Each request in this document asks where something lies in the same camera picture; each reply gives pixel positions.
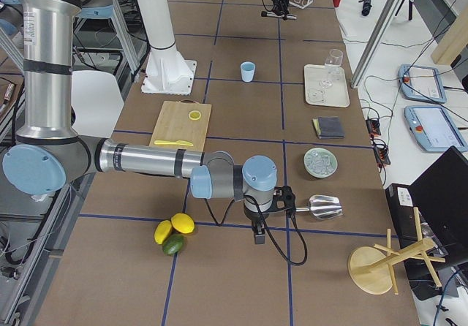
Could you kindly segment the cream bear tray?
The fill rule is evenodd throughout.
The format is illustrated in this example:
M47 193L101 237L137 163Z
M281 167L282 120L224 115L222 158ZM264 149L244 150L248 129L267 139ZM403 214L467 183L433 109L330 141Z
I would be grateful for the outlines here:
M303 68L304 96L309 105L346 108L350 106L345 71L338 67L331 76L323 65Z

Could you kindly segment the lower teach pendant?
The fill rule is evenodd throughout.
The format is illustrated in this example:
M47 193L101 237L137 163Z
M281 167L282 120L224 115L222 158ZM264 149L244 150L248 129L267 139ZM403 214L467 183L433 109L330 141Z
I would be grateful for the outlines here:
M404 118L417 144L424 151L443 153L453 146L460 152L467 152L467 141L444 108L407 106L404 108Z

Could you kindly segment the steel muddler black tip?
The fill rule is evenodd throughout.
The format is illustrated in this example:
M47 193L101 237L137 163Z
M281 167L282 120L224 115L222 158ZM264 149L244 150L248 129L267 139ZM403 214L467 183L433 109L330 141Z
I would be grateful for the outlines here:
M274 12L262 11L261 16L264 18L278 18L282 20L296 20L297 16L293 14L277 15Z

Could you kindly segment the upper teach pendant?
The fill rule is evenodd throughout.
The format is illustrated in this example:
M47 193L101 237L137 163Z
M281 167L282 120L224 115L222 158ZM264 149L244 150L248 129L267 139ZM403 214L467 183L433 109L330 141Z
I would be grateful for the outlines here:
M447 102L437 68L402 64L399 67L398 77L401 81L401 91L406 99L442 104Z

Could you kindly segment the wooden cup tree stand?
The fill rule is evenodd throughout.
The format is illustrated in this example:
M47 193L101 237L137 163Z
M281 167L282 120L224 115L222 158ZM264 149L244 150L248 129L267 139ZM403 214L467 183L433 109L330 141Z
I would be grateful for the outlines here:
M390 289L397 295L396 275L393 266L407 259L424 261L437 287L442 283L434 269L435 262L444 262L443 257L430 257L427 251L435 247L431 238L425 238L420 225L419 211L413 208L417 240L411 245L395 251L391 248L391 230L387 230L387 245L361 246L354 250L347 262L348 272L354 283L372 295L382 295Z

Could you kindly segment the yellow plastic knife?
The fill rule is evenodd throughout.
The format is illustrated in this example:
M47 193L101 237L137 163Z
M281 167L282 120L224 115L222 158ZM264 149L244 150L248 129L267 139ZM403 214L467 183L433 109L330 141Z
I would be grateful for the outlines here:
M154 145L182 145L186 147L193 147L194 144L186 140L155 140Z

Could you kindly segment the yellow lemon upper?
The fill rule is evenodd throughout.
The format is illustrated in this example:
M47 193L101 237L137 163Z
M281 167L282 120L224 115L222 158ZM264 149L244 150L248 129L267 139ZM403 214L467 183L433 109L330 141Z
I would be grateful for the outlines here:
M186 213L176 213L170 221L173 228L183 234L189 234L195 230L193 218Z

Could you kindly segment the green lime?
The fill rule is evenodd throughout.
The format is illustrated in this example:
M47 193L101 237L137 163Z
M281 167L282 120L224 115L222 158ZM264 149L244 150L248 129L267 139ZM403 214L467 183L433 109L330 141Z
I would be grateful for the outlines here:
M184 236L182 234L172 234L162 244L162 251L168 256L173 256L184 247Z

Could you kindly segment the teach pendant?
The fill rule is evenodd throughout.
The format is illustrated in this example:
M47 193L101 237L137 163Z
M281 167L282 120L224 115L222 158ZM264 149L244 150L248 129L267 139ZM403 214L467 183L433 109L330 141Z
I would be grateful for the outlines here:
M453 146L460 152L467 152L467 141L444 108L407 106L404 108L404 118L417 144L424 151L443 153Z
M402 64L399 67L398 77L401 81L401 91L406 99L442 104L447 102L437 68Z

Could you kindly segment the light blue plastic cup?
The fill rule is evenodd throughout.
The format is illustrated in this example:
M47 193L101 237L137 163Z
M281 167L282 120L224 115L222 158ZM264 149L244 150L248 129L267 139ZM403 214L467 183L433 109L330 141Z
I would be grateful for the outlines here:
M245 83L250 83L254 80L254 74L256 70L255 63L251 61L244 61L240 65L241 69L241 79Z

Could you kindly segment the yellow lemon left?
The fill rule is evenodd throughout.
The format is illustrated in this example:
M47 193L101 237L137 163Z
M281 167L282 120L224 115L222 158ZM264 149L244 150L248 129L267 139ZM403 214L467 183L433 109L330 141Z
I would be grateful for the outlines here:
M158 223L154 231L154 241L162 245L173 231L173 225L170 220L164 220Z

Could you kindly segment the grey folded cloth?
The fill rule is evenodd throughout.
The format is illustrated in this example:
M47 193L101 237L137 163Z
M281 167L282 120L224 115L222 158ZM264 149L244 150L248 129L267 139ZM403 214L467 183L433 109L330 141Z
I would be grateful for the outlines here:
M315 132L320 139L342 139L344 129L338 117L317 117L312 119Z

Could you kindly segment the green bowl of ice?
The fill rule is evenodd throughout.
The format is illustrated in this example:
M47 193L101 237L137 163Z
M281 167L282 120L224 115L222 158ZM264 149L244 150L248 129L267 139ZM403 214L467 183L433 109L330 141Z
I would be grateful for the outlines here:
M307 173L315 178L327 178L338 168L334 154L324 148L309 149L304 154L303 163Z

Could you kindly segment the aluminium frame post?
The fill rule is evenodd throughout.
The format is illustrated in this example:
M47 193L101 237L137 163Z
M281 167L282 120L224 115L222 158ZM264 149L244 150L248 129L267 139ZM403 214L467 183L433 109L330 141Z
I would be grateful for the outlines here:
M352 88L357 88L361 81L364 79L364 75L366 74L367 69L369 68L371 61L377 52L377 48L379 47L382 38L388 29L393 17L396 14L396 10L402 0L387 0L385 6L382 10L381 15L377 21L376 26L369 38L368 43L361 55L361 58L358 62L357 68L352 76L350 81L350 85Z

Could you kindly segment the clear wine glass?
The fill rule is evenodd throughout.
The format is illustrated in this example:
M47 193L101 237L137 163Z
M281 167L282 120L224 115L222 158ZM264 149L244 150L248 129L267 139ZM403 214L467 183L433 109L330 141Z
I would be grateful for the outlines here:
M325 77L320 81L320 86L330 88L333 85L333 76L338 72L343 60L343 52L339 49L329 51L325 59L324 67L326 71Z

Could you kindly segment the black laptop computer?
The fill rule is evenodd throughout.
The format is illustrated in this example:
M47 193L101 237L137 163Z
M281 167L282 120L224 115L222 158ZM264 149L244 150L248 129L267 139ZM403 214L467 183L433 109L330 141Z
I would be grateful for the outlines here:
M447 149L412 184L392 183L385 195L400 247L416 240L417 207L448 253L438 267L457 266L467 272L467 158L457 148Z

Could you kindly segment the steel ice scoop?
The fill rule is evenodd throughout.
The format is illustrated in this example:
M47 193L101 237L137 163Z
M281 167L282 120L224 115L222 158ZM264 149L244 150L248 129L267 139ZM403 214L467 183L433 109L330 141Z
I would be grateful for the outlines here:
M297 213L310 213L316 220L334 219L343 215L338 197L315 194L309 198L306 207L296 208Z

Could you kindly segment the bamboo cutting board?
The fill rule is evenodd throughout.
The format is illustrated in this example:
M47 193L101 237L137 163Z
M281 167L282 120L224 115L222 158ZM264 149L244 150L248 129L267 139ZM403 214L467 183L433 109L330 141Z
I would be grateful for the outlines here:
M190 121L188 113L191 110L199 110L202 113L202 118L199 121ZM210 104L164 101L149 145L151 147L202 151L210 116ZM155 140L186 140L193 143L194 146L154 145Z

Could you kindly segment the white plastic chair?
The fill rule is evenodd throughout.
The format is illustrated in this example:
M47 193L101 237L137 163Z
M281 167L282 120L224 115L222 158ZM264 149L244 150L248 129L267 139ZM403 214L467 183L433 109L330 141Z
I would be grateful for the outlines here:
M96 70L72 73L72 128L80 135L110 138L124 106L114 75Z

